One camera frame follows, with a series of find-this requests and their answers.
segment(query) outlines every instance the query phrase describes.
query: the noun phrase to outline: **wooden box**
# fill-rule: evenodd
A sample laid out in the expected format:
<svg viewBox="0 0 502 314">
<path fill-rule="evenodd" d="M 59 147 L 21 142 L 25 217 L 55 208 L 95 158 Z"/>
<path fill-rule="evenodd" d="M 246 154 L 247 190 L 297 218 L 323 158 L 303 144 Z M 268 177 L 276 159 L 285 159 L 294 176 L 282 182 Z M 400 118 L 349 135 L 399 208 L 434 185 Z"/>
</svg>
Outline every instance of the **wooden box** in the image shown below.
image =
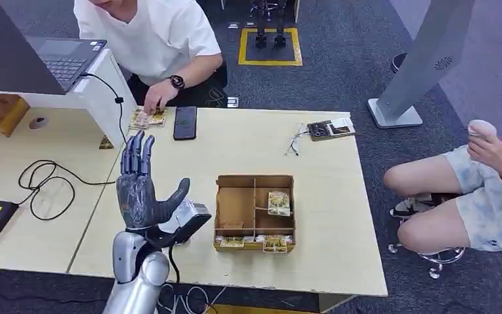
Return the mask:
<svg viewBox="0 0 502 314">
<path fill-rule="evenodd" d="M 222 237 L 259 235 L 292 236 L 288 253 L 295 247 L 295 206 L 291 175 L 221 175 L 216 184 L 214 247 L 217 251 L 262 251 L 263 243 L 245 241 L 243 247 L 222 247 Z M 290 197 L 289 217 L 268 213 L 269 192 L 281 191 Z"/>
</svg>

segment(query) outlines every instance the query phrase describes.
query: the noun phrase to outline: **patterned shorts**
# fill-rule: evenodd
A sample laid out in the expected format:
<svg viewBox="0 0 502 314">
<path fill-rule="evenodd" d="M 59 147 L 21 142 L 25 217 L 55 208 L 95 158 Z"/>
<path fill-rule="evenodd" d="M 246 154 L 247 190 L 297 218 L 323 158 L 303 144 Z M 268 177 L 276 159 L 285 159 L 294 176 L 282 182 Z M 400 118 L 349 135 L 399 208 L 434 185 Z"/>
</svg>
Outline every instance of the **patterned shorts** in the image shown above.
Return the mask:
<svg viewBox="0 0 502 314">
<path fill-rule="evenodd" d="M 491 167 L 471 160 L 467 146 L 443 154 L 455 171 L 462 196 L 456 198 L 471 247 L 502 251 L 502 179 Z"/>
</svg>

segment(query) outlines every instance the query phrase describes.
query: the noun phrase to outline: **white shirt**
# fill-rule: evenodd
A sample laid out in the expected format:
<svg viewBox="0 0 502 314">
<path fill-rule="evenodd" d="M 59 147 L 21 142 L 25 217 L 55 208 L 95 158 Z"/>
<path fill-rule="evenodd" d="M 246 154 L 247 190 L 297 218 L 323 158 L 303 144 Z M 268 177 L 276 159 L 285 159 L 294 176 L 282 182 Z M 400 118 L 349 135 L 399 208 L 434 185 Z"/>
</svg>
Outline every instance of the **white shirt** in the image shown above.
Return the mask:
<svg viewBox="0 0 502 314">
<path fill-rule="evenodd" d="M 125 23 L 91 4 L 74 1 L 81 39 L 105 39 L 122 67 L 147 85 L 185 67 L 196 56 L 220 53 L 209 20 L 195 0 L 137 0 Z"/>
</svg>

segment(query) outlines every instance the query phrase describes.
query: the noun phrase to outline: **black pants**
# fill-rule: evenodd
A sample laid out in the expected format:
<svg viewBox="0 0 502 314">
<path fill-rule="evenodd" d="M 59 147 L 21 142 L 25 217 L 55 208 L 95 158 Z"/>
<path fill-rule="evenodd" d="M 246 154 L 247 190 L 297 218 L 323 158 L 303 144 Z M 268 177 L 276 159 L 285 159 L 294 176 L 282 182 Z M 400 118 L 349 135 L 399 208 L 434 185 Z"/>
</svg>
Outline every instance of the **black pants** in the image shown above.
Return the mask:
<svg viewBox="0 0 502 314">
<path fill-rule="evenodd" d="M 142 82 L 137 75 L 132 75 L 128 80 L 128 87 L 135 98 L 135 103 L 143 106 L 149 86 Z M 226 108 L 227 104 L 228 96 L 222 85 L 214 77 L 209 77 L 201 84 L 181 90 L 166 106 Z"/>
</svg>

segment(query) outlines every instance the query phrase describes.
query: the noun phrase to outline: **white cable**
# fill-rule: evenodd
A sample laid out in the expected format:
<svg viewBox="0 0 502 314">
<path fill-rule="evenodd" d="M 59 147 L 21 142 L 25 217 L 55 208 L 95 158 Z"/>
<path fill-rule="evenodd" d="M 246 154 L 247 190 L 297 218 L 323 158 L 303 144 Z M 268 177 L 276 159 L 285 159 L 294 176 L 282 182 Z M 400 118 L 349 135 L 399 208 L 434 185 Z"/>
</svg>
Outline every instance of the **white cable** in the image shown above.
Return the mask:
<svg viewBox="0 0 502 314">
<path fill-rule="evenodd" d="M 173 287 L 171 284 L 169 284 L 169 283 L 165 283 L 165 284 L 163 285 L 163 288 L 165 288 L 165 287 L 170 287 L 170 288 L 172 289 L 172 291 L 174 291 L 174 287 Z M 203 293 L 203 295 L 205 296 L 205 302 L 206 302 L 206 305 L 207 305 L 207 306 L 205 307 L 205 310 L 204 310 L 202 313 L 195 313 L 195 312 L 193 312 L 193 311 L 190 309 L 190 307 L 189 307 L 189 303 L 190 303 L 190 302 L 189 302 L 189 297 L 190 297 L 190 293 L 191 293 L 191 291 L 192 291 L 193 289 L 197 289 L 197 290 L 201 291 L 201 292 Z M 171 309 L 170 307 L 166 307 L 166 306 L 164 306 L 164 305 L 161 303 L 160 298 L 159 298 L 159 300 L 157 300 L 157 304 L 158 304 L 159 306 L 161 306 L 162 308 L 166 309 L 166 310 L 167 310 L 168 312 L 170 312 L 171 314 L 176 314 L 176 308 L 178 307 L 178 303 L 179 303 L 179 302 L 181 302 L 181 303 L 182 303 L 182 305 L 184 306 L 184 309 L 186 310 L 186 312 L 187 312 L 188 314 L 205 314 L 205 313 L 206 313 L 206 312 L 210 309 L 210 305 L 213 305 L 213 304 L 216 302 L 216 300 L 218 299 L 218 297 L 220 297 L 220 295 L 224 292 L 224 290 L 226 290 L 226 287 L 224 287 L 224 288 L 223 288 L 223 289 L 222 289 L 222 290 L 221 290 L 221 291 L 220 291 L 220 292 L 216 295 L 216 297 L 212 300 L 212 302 L 211 302 L 211 303 L 209 303 L 209 296 L 208 296 L 208 294 L 207 294 L 207 293 L 206 293 L 206 292 L 205 292 L 205 291 L 204 291 L 201 287 L 194 286 L 194 287 L 192 287 L 192 288 L 190 288 L 190 289 L 188 290 L 188 293 L 186 294 L 186 299 L 185 299 L 185 300 L 184 300 L 183 296 L 181 296 L 181 295 L 176 295 L 176 294 L 174 295 L 174 302 L 173 302 L 173 305 L 172 305 L 172 309 Z"/>
</svg>

